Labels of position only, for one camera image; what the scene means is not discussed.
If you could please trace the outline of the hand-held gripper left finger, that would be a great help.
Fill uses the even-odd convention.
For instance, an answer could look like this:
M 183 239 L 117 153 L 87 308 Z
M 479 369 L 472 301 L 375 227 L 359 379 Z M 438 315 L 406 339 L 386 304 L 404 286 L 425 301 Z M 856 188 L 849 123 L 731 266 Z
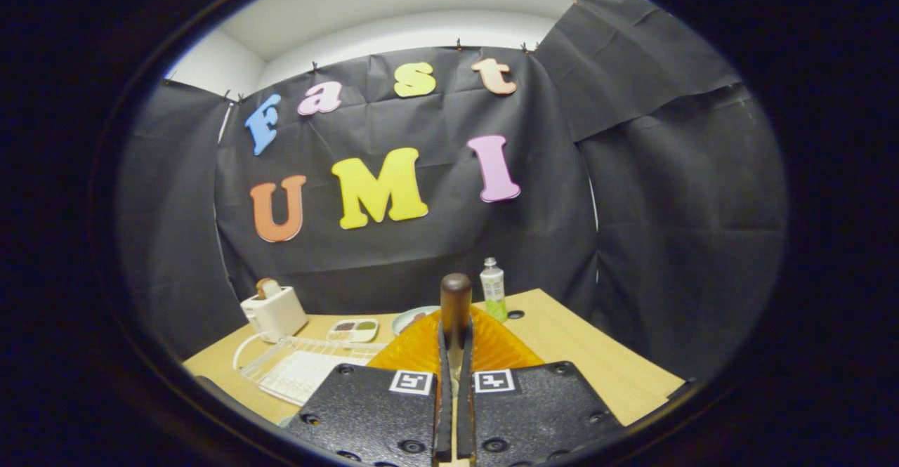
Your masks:
M 338 364 L 285 430 L 360 463 L 449 463 L 452 378 L 440 321 L 440 311 L 414 321 L 363 367 Z

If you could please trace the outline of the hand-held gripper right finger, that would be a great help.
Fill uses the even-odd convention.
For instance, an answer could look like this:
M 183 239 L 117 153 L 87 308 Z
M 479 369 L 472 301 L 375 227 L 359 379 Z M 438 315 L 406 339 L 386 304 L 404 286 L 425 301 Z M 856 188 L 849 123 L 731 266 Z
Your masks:
M 542 362 L 472 309 L 457 412 L 457 453 L 475 466 L 533 466 L 623 429 L 574 362 Z

